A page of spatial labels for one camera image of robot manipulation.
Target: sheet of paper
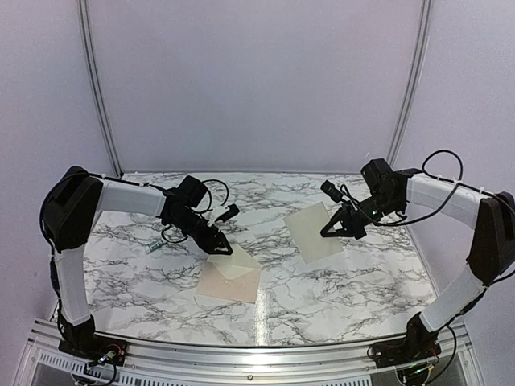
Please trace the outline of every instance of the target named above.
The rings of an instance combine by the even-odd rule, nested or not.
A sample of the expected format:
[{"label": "sheet of paper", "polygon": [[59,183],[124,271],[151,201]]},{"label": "sheet of paper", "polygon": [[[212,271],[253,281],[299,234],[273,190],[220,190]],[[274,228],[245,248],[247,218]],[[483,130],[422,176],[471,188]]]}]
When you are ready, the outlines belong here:
[{"label": "sheet of paper", "polygon": [[323,203],[307,207],[284,219],[288,230],[304,261],[313,261],[342,252],[337,237],[322,237],[320,230],[329,222],[329,214]]},{"label": "sheet of paper", "polygon": [[261,266],[239,245],[231,256],[208,257],[196,293],[238,302],[256,302]]}]

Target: ventilation grille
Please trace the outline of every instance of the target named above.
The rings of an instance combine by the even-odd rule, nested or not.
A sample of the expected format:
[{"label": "ventilation grille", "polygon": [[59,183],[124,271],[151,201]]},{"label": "ventilation grille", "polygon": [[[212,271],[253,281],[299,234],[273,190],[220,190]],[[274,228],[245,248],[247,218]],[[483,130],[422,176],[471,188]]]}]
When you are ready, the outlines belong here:
[{"label": "ventilation grille", "polygon": [[[88,377],[91,380],[97,380],[101,377],[101,372],[95,370],[95,368],[87,368],[84,371],[84,362],[79,362],[77,359],[69,359],[65,358],[61,355],[55,353],[49,353],[41,351],[39,354],[39,362],[50,366],[51,368],[56,368],[62,370],[63,372],[69,372],[76,376]],[[200,386],[204,383],[190,383],[183,384],[180,382],[176,382],[174,380],[163,380],[163,378],[158,378],[154,376],[145,376],[145,375],[134,375],[125,371],[124,368],[118,368],[118,376],[115,381],[116,385],[120,386]],[[301,384],[289,384],[290,386],[301,386]],[[333,380],[331,383],[310,383],[310,384],[302,384],[304,385],[313,385],[313,386],[372,386],[372,381],[370,376],[357,376],[354,378],[347,378],[345,380]]]}]

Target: open envelope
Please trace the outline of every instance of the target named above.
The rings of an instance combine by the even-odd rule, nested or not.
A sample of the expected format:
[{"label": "open envelope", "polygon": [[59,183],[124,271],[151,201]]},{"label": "open envelope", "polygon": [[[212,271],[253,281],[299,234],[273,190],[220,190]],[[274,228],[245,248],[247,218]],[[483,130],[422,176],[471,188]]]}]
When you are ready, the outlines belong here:
[{"label": "open envelope", "polygon": [[256,302],[261,266],[239,245],[233,254],[208,257],[196,293],[239,302]]}]

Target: marble pattern surface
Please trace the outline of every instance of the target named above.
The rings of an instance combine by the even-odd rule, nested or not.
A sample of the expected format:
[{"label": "marble pattern surface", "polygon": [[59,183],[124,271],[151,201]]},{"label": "marble pattern surface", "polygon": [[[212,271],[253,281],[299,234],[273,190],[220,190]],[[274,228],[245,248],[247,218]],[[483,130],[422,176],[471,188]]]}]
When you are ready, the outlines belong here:
[{"label": "marble pattern surface", "polygon": [[[104,330],[182,343],[331,343],[403,332],[408,319],[434,299],[404,228],[368,227],[361,240],[341,239],[342,253],[303,262],[283,218],[320,201],[332,214],[337,206],[320,190],[325,179],[346,183],[358,199],[365,198],[368,189],[359,175],[192,175],[229,185],[229,202],[241,213],[218,224],[230,242],[262,265],[256,303],[196,295],[207,255],[192,240],[146,254],[145,246],[160,238],[160,220],[104,212],[84,259],[89,304],[109,312]],[[136,174],[126,179],[174,187],[183,177]],[[223,187],[209,186],[220,202]]]}]

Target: vertical aluminum profile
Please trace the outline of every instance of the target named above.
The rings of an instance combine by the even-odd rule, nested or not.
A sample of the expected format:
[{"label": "vertical aluminum profile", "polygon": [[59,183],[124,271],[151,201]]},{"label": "vertical aluminum profile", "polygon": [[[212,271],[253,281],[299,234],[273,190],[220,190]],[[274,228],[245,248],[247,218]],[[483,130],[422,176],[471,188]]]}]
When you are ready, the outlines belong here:
[{"label": "vertical aluminum profile", "polygon": [[114,145],[113,132],[109,124],[109,117],[105,109],[104,97],[102,96],[100,79],[98,77],[97,63],[93,50],[93,38],[91,34],[91,25],[89,22],[89,8],[87,0],[77,0],[79,8],[80,34],[84,47],[84,58],[86,59],[86,68],[88,69],[89,81],[93,92],[93,101],[97,110],[98,121],[100,123],[102,136],[104,138],[105,148],[109,156],[109,162],[113,173],[117,177],[122,176],[122,166],[120,158]]},{"label": "vertical aluminum profile", "polygon": [[420,12],[420,23],[418,25],[417,42],[415,44],[415,51],[413,61],[411,62],[410,77],[404,100],[402,101],[401,111],[397,119],[395,131],[393,132],[392,142],[388,149],[386,160],[390,165],[394,165],[397,160],[398,152],[401,148],[401,142],[404,138],[404,133],[410,119],[411,106],[413,104],[415,91],[418,86],[420,74],[422,73],[422,65],[424,55],[426,53],[427,40],[429,36],[429,26],[431,21],[432,0],[422,0],[422,9]]}]

